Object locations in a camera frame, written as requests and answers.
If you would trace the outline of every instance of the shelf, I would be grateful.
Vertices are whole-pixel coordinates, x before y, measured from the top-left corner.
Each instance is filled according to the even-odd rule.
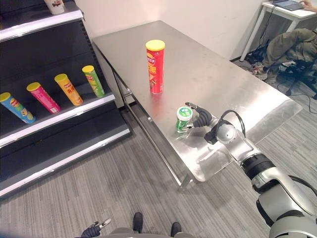
[[[32,105],[25,105],[37,118],[32,124],[22,122],[9,110],[2,107],[0,148],[48,126],[81,115],[115,99],[112,92],[106,93],[102,98],[97,98],[88,83],[76,86],[76,90],[83,98],[83,104],[73,106],[61,91],[59,94],[60,99],[56,101],[62,110],[57,114],[50,114],[38,101],[35,101]]]
[[[47,7],[3,17],[0,42],[83,18],[74,2],[64,4],[65,12],[52,15]]]
[[[1,158],[0,197],[130,134],[117,109]]]

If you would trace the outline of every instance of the blue chip can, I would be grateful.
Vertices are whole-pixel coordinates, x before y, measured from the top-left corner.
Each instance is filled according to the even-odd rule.
[[[25,123],[32,123],[35,121],[35,116],[26,110],[26,108],[12,97],[10,93],[1,93],[0,103]]]

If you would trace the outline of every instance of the floor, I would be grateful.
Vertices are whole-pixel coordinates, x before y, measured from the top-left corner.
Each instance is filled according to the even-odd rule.
[[[247,61],[240,62],[239,60],[236,60],[233,63],[238,65],[244,70],[250,71],[252,69],[252,66]],[[272,84],[271,86],[285,94],[285,92],[288,90],[291,84],[292,84],[292,81],[288,80],[287,78],[278,76],[277,82]],[[309,112],[309,104],[310,104],[309,97],[313,97],[314,95],[315,93],[309,87],[307,87],[304,83],[299,82],[295,85],[294,89],[292,90],[292,96],[290,96],[290,98],[296,101],[297,103],[299,103],[303,107],[304,110]],[[311,98],[311,111],[313,112],[312,113],[313,115],[317,114],[317,100],[314,100],[312,98]]]
[[[140,108],[133,108],[183,177],[186,170],[179,159]],[[269,227],[255,205],[258,195],[236,164],[208,182],[177,192],[141,128],[129,113],[122,115],[133,128],[130,137],[1,200],[0,230],[23,237],[71,238],[92,222],[111,218],[102,230],[106,235],[117,227],[130,227],[133,214],[141,211],[148,233],[168,235],[172,222],[179,221],[197,238],[268,237]],[[317,187],[316,135],[316,116],[302,110],[259,147],[277,166]],[[317,205],[313,193],[307,192]]]

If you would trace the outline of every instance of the person's hand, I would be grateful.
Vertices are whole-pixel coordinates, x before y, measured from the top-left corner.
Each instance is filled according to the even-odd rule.
[[[305,10],[317,12],[317,6],[314,6],[311,0],[301,0],[300,3],[304,5]]]

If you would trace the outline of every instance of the white can lid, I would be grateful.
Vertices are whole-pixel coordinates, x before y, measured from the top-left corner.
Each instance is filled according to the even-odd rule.
[[[177,109],[177,118],[180,120],[188,121],[193,116],[193,110],[189,107],[180,107]]]

